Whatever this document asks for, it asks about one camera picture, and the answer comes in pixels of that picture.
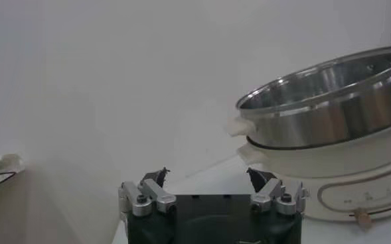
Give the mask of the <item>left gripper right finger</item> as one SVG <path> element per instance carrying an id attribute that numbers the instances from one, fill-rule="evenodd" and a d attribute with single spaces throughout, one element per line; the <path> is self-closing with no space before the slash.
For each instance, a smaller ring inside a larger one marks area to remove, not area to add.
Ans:
<path id="1" fill-rule="evenodd" d="M 248 168 L 246 172 L 255 191 L 250 195 L 253 212 L 262 214 L 275 208 L 281 215 L 304 214 L 307 193 L 301 181 L 284 182 L 271 172 L 254 168 Z"/>

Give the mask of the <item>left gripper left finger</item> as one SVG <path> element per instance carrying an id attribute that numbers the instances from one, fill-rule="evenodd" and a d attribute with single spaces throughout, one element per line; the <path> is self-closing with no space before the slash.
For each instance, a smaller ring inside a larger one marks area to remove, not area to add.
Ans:
<path id="1" fill-rule="evenodd" d="M 120 215 L 147 217 L 154 210 L 163 215 L 173 214 L 177 208 L 177 197 L 163 189 L 168 172 L 169 170 L 163 167 L 161 170 L 147 173 L 138 184 L 132 181 L 122 182 L 118 188 Z"/>

